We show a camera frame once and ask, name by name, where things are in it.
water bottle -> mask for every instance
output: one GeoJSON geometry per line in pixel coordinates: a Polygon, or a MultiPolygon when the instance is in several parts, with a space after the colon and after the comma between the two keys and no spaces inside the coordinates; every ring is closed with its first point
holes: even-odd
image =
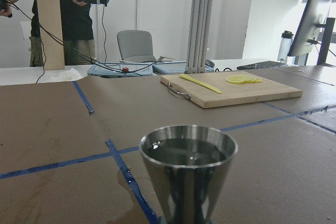
{"type": "Polygon", "coordinates": [[[287,55],[292,45],[293,34],[290,31],[284,31],[281,35],[281,44],[279,49],[278,61],[287,62],[287,55]]]}

yellow knife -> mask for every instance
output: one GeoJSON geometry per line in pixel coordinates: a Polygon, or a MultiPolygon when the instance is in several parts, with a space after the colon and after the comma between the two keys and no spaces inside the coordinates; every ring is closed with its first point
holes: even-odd
{"type": "Polygon", "coordinates": [[[195,82],[195,83],[197,83],[197,84],[199,84],[199,85],[202,85],[202,86],[204,86],[204,87],[206,87],[206,88],[208,88],[208,89],[210,89],[210,90],[212,90],[212,91],[214,91],[214,92],[216,92],[216,93],[218,93],[218,94],[221,94],[221,93],[222,93],[221,90],[219,90],[218,88],[216,88],[216,87],[214,87],[214,86],[211,86],[210,84],[207,84],[207,83],[198,81],[198,80],[196,80],[195,78],[192,78],[192,77],[190,77],[190,76],[187,76],[187,75],[184,74],[184,73],[180,74],[180,77],[183,78],[183,79],[186,79],[186,80],[188,80],[188,81],[192,81],[192,82],[195,82]]]}

office chair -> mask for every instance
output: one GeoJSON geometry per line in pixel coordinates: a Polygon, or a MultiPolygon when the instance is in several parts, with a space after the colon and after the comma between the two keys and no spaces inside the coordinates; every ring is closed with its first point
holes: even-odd
{"type": "Polygon", "coordinates": [[[148,31],[120,31],[117,33],[117,41],[121,59],[124,62],[150,62],[168,58],[160,56],[156,59],[154,57],[152,35],[148,31]]]}

computer keyboard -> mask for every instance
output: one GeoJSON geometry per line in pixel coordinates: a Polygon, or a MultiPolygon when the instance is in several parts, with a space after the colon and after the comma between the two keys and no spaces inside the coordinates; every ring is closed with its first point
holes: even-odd
{"type": "Polygon", "coordinates": [[[262,61],[262,62],[256,62],[253,64],[248,64],[248,65],[243,65],[237,67],[238,70],[245,70],[245,69],[256,69],[256,68],[276,68],[286,65],[285,63],[282,62],[277,62],[277,61],[262,61]]]}

person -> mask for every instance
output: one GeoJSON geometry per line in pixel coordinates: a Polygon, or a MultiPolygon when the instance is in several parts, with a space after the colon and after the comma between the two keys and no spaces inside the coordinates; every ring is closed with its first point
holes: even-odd
{"type": "MultiPolygon", "coordinates": [[[[34,0],[33,18],[31,21],[30,36],[30,66],[43,66],[43,53],[38,26],[37,1],[34,0]]],[[[60,0],[60,12],[62,21],[62,34],[64,45],[65,65],[87,65],[92,64],[95,58],[94,38],[92,30],[92,19],[90,18],[90,4],[78,0],[60,0]]],[[[12,13],[10,6],[6,10],[0,10],[1,16],[8,16],[12,13]]]]}

